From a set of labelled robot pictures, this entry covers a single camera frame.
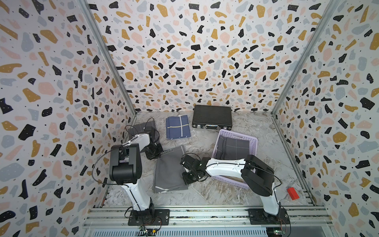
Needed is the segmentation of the purple plastic basket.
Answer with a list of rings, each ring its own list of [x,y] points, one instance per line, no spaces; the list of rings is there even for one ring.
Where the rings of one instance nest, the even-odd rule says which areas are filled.
[[[221,129],[219,132],[216,144],[215,144],[214,151],[212,153],[212,158],[215,158],[218,141],[221,136],[240,139],[240,140],[248,140],[250,142],[250,146],[249,146],[250,155],[257,154],[258,139],[256,137],[230,131],[230,130]]]

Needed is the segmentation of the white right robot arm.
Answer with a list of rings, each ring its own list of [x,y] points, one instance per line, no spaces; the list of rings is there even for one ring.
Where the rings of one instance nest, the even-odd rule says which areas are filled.
[[[182,173],[185,184],[199,182],[203,177],[228,176],[241,178],[252,192],[259,195],[266,214],[277,216],[280,204],[275,193],[277,178],[271,167],[254,155],[240,160],[217,160],[214,158],[195,159],[189,154],[181,158]]]

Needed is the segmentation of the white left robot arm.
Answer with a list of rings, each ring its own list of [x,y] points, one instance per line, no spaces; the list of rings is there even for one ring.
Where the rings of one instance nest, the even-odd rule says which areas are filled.
[[[140,181],[143,171],[141,161],[143,150],[150,153],[153,158],[161,154],[155,137],[156,130],[151,127],[133,136],[124,144],[112,146],[111,149],[110,180],[125,190],[132,203],[131,214],[141,222],[150,222],[156,216],[154,204]]]

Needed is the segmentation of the plain dark grey pillowcase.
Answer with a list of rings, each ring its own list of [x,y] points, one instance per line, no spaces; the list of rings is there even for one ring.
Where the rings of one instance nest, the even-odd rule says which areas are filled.
[[[188,189],[182,173],[185,169],[181,165],[181,158],[186,153],[183,145],[169,149],[161,153],[157,159],[153,192],[167,193],[172,191],[183,191]]]

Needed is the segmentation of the navy blue checked pillowcase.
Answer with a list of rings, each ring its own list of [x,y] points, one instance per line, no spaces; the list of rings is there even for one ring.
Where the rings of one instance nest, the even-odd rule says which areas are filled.
[[[190,125],[187,115],[166,118],[166,139],[190,137]]]

